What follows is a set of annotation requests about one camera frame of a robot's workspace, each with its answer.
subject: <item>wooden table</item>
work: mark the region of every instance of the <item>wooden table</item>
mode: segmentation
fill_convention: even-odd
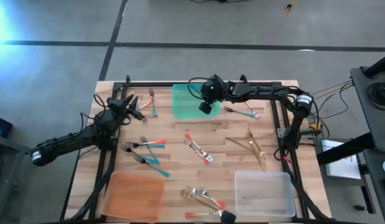
[[[114,82],[98,82],[95,93],[103,99],[111,96]],[[283,85],[298,85],[297,81],[282,81]],[[273,158],[273,152],[278,148],[277,137],[273,123],[270,101],[250,100],[250,105],[261,115],[260,119],[252,119],[236,113],[228,113],[221,110],[220,114],[211,119],[176,119],[172,112],[172,88],[154,87],[155,106],[157,117],[152,115],[151,107],[143,109],[142,113],[147,117],[146,123],[132,119],[131,124],[122,126],[120,142],[139,142],[139,137],[144,135],[149,141],[165,139],[166,149],[153,149],[161,162],[160,168],[170,173],[166,179],[161,211],[158,222],[219,222],[218,217],[206,216],[200,219],[187,220],[185,212],[211,212],[212,210],[195,200],[187,200],[180,196],[179,191],[185,185],[204,187],[210,195],[216,199],[225,200],[227,209],[235,213],[234,174],[238,170],[261,171],[256,157],[247,149],[225,140],[225,137],[236,139],[246,144],[245,135],[250,129],[261,149],[267,153],[266,166],[268,172],[282,172],[279,161]],[[128,87],[127,95],[134,93],[139,97],[139,104],[150,100],[148,87]],[[223,102],[223,106],[229,106],[235,110],[250,112],[243,103],[232,105]],[[102,108],[93,101],[90,115],[98,113]],[[282,121],[281,110],[278,110]],[[184,135],[189,133],[192,138],[202,146],[202,149],[210,153],[214,162],[207,166],[188,148],[184,141]],[[146,149],[137,149],[139,153],[149,156]],[[133,160],[132,155],[118,148],[115,170],[124,170],[135,174],[150,177],[164,178],[148,166],[139,164]],[[73,179],[65,218],[74,215],[86,201],[93,190],[97,172],[99,150],[94,150],[78,160],[75,177]],[[315,150],[312,146],[300,146],[297,150],[303,186],[306,192],[320,210],[331,217],[328,200],[323,181],[318,167]],[[298,195],[294,189],[295,205],[298,217],[302,217]],[[103,192],[98,199],[96,216],[100,215],[100,203]],[[270,222],[289,221],[290,218],[282,217],[249,217],[237,216],[237,222]],[[108,222],[127,222],[113,217],[107,218]]]

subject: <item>green translucent container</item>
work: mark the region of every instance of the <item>green translucent container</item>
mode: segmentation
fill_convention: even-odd
[[[196,96],[200,94],[197,91],[201,90],[202,83],[191,83],[190,89]],[[199,105],[203,100],[193,97],[188,91],[187,84],[173,85],[173,114],[177,118],[211,118],[219,114],[220,102],[213,103],[210,114],[205,114],[199,110]]]

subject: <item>concrete floor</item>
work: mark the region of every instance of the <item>concrete floor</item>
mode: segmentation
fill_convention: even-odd
[[[129,74],[132,80],[186,80],[216,73],[227,80],[245,74],[251,80],[298,80],[313,92],[345,81],[351,68],[385,56],[385,0],[301,0],[282,20],[288,3],[130,0],[117,41],[379,47],[380,52],[115,47],[105,79],[124,80]],[[0,40],[108,42],[120,5],[121,0],[2,0]],[[107,47],[0,45],[0,117],[14,124],[10,138],[33,147],[78,130],[79,111],[90,109],[106,52]],[[326,120],[331,137],[367,132],[354,90],[343,96],[349,110]],[[342,109],[336,97],[321,115]],[[71,153],[34,167],[26,158],[2,222],[57,221],[75,160]],[[325,185],[334,218],[383,223],[379,212],[352,209],[363,204],[359,187],[332,180]]]

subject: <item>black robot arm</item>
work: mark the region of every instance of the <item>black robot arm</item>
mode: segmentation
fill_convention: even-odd
[[[277,100],[281,102],[287,110],[293,113],[292,123],[286,128],[284,135],[280,140],[280,145],[282,149],[286,151],[298,149],[301,137],[300,126],[302,125],[303,119],[310,114],[313,103],[313,97],[309,93],[296,86],[250,86],[244,75],[240,78],[241,82],[225,83],[217,75],[213,75],[206,80],[207,81],[202,84],[200,91],[195,90],[195,92],[200,92],[200,96],[193,94],[188,85],[190,93],[194,97],[204,101],[199,107],[202,112],[209,114],[212,109],[211,104],[215,101],[240,103],[247,100]],[[281,163],[283,163],[285,172],[290,174],[292,185],[307,204],[314,217],[316,219],[329,219],[326,215],[321,213],[320,209],[318,209],[304,191],[303,187],[295,179],[287,162],[281,160]]]
[[[124,100],[107,99],[108,106],[93,118],[93,124],[81,129],[78,133],[45,140],[38,144],[31,152],[33,164],[44,166],[58,156],[70,153],[87,146],[96,145],[99,149],[111,149],[113,138],[120,125],[126,125],[124,120],[130,120],[130,115],[145,121],[145,117],[136,110],[138,98],[131,103],[133,95]]]

